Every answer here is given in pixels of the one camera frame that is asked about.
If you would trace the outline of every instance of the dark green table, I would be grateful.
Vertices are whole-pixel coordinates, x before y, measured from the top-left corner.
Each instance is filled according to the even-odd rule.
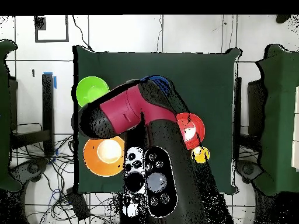
[[[260,163],[266,172],[254,182],[268,196],[299,193],[299,173],[291,166],[299,53],[284,51],[279,45],[270,45],[266,51],[267,57],[257,62],[268,93],[260,140]]]
[[[94,53],[80,46],[74,49],[74,57],[78,56],[79,81],[87,76],[98,76],[112,90],[127,80],[147,75],[162,75],[172,80],[191,113],[204,122],[206,136],[202,145],[211,153],[209,164],[218,190],[226,194],[236,192],[231,185],[232,100],[234,62],[239,55],[239,49],[231,49],[227,54]],[[79,136],[79,191],[120,191],[122,174],[99,177],[85,166],[83,148],[86,141]]]

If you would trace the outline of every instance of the yellow ball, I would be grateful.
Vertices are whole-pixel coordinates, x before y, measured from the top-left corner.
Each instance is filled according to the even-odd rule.
[[[210,151],[205,147],[196,147],[192,149],[192,159],[197,163],[205,163],[210,158]]]

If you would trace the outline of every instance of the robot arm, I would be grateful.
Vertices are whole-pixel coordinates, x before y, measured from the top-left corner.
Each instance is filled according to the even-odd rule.
[[[170,175],[167,207],[152,204],[153,193],[147,188],[151,215],[163,217],[164,224],[206,224],[190,152],[176,121],[177,111],[183,109],[188,111],[173,85],[165,92],[153,80],[131,80],[81,108],[79,131],[89,138],[112,138],[139,124],[143,114],[147,136],[145,162],[150,162],[147,156],[155,152],[157,160],[164,161],[165,173]]]

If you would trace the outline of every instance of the metal frame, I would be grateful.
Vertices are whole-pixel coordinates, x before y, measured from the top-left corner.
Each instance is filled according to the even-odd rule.
[[[42,75],[43,84],[43,130],[14,134],[11,133],[11,148],[17,149],[30,144],[43,142],[45,156],[54,154],[54,110],[53,110],[53,76],[49,74]]]
[[[35,42],[36,43],[49,43],[49,42],[69,42],[69,37],[68,37],[68,16],[65,16],[65,40],[39,40],[39,30],[45,30],[46,29],[46,18],[43,18],[44,21],[44,27],[37,27],[36,26],[36,19],[40,18],[35,16],[34,17],[34,26],[35,26]]]

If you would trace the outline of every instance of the black stand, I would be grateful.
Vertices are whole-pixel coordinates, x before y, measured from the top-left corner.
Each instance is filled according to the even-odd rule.
[[[53,78],[52,75],[42,75],[43,83],[43,130],[11,135],[11,148],[17,149],[30,144],[43,142],[44,154],[49,157],[54,154],[54,111],[53,111]],[[10,78],[12,129],[16,129],[16,78]]]

